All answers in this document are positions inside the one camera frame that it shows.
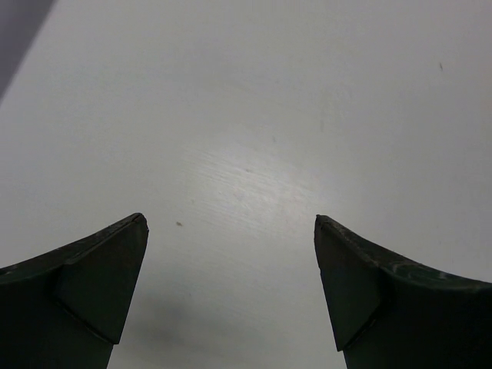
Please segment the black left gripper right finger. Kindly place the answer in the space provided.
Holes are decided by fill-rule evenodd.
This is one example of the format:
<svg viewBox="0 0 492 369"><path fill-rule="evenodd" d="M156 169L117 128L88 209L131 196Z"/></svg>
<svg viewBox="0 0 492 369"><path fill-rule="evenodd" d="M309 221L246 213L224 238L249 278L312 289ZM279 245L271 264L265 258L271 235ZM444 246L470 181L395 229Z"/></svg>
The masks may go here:
<svg viewBox="0 0 492 369"><path fill-rule="evenodd" d="M319 215L314 248L349 368L489 368L491 285L430 268Z"/></svg>

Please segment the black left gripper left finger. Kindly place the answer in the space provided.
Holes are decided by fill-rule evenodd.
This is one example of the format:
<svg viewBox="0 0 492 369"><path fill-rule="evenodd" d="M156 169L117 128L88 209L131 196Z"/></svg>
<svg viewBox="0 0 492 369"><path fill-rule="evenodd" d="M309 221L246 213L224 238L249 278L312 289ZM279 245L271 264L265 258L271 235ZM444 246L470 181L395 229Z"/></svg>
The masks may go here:
<svg viewBox="0 0 492 369"><path fill-rule="evenodd" d="M143 214L1 269L3 368L106 368L148 243Z"/></svg>

